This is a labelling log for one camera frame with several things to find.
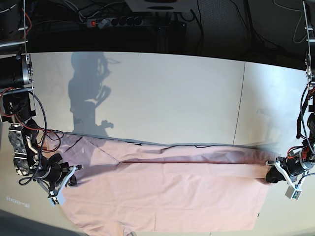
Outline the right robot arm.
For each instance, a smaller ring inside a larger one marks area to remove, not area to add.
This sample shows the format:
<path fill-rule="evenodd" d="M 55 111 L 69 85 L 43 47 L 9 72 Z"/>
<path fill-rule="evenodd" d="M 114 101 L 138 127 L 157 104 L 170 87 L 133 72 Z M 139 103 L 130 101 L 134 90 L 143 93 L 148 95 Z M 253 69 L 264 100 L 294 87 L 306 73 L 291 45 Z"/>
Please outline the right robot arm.
<path fill-rule="evenodd" d="M 0 60 L 0 120 L 10 124 L 8 139 L 14 150 L 15 171 L 22 176 L 19 184 L 37 182 L 56 205 L 61 203 L 62 190 L 76 185 L 74 173 L 82 166 L 62 162 L 60 154 L 46 158 L 44 141 L 37 141 L 39 131 L 43 138 L 56 132 L 33 120 L 36 104 L 41 102 L 34 94 L 32 61 L 27 53 L 31 26 L 24 0 L 0 2 L 0 49 L 12 54 Z"/>

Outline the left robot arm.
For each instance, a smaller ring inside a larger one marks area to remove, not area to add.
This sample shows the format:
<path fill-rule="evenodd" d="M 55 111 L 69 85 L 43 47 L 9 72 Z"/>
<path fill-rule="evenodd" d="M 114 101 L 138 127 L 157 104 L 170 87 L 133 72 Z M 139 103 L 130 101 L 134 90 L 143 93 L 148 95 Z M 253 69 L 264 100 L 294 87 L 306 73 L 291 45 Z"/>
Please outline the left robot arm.
<path fill-rule="evenodd" d="M 308 43 L 305 58 L 307 85 L 300 100 L 296 134 L 297 139 L 302 139 L 302 144 L 291 147 L 286 157 L 277 157 L 276 161 L 268 162 L 271 168 L 265 178 L 268 183 L 286 181 L 293 184 L 302 175 L 293 187 L 301 186 L 302 181 L 311 176 L 308 171 L 315 166 L 315 2 L 303 1 L 303 11 Z"/>

